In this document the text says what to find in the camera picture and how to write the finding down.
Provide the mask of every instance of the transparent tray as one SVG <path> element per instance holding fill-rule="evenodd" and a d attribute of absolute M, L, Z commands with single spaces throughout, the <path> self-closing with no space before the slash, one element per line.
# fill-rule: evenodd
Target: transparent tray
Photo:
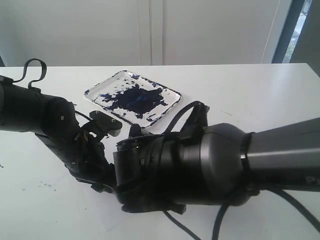
<path fill-rule="evenodd" d="M 86 90 L 84 97 L 130 124 L 147 128 L 176 105 L 181 94 L 123 70 Z"/>

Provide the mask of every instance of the clear plastic tray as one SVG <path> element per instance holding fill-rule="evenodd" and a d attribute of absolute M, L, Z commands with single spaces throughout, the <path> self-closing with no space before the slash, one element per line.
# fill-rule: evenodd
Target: clear plastic tray
<path fill-rule="evenodd" d="M 130 124 L 147 128 L 176 105 L 181 94 L 123 70 L 86 90 L 84 97 Z"/>

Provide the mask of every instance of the robotic arm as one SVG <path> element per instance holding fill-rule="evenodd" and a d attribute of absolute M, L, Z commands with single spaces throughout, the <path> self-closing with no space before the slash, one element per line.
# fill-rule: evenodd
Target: robotic arm
<path fill-rule="evenodd" d="M 0 76 L 0 130 L 35 133 L 77 181 L 116 194 L 126 212 L 238 206 L 270 188 L 320 192 L 320 118 L 245 133 L 226 123 L 208 126 L 209 107 L 195 101 L 162 134 L 132 125 L 128 139 L 117 143 L 113 165 L 100 141 L 117 136 L 121 122 L 93 111 L 80 127 L 71 102 L 15 82 Z M 189 109 L 181 131 L 172 132 Z"/>

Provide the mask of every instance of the tabletop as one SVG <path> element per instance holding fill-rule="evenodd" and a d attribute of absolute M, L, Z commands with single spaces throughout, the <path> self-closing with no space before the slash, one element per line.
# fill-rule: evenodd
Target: tabletop
<path fill-rule="evenodd" d="M 0 68 L 19 79 L 22 67 Z M 320 116 L 320 79 L 307 64 L 180 66 L 48 67 L 42 93 L 76 104 L 84 114 L 100 110 L 84 91 L 121 70 L 129 70 L 182 94 L 182 100 L 148 130 L 160 133 L 186 104 L 210 106 L 208 122 L 230 123 L 245 132 L 260 132 Z M 40 75 L 30 67 L 28 82 Z M 85 119 L 78 118 L 81 124 Z M 181 127 L 183 119 L 177 125 Z M 102 142 L 113 162 L 116 142 L 128 137 L 123 123 L 118 137 Z M 105 240 L 182 239 L 190 237 L 161 212 L 125 213 L 114 195 L 97 193 L 77 182 L 62 162 L 32 133 L 0 132 L 0 239 Z M 320 193 L 289 191 L 320 219 Z M 219 206 L 188 205 L 173 216 L 201 239 L 211 239 Z M 283 199 L 269 192 L 231 207 L 222 222 L 221 240 L 319 239 L 316 230 Z"/>

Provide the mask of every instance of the white wall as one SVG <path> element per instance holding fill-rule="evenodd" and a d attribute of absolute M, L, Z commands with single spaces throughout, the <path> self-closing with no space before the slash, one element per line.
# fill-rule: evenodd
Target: white wall
<path fill-rule="evenodd" d="M 6 66 L 271 63 L 291 0 L 1 1 Z"/>
<path fill-rule="evenodd" d="M 163 63 L 270 63 L 290 4 L 291 0 L 163 0 Z M 272 44 L 267 45 L 270 37 Z"/>

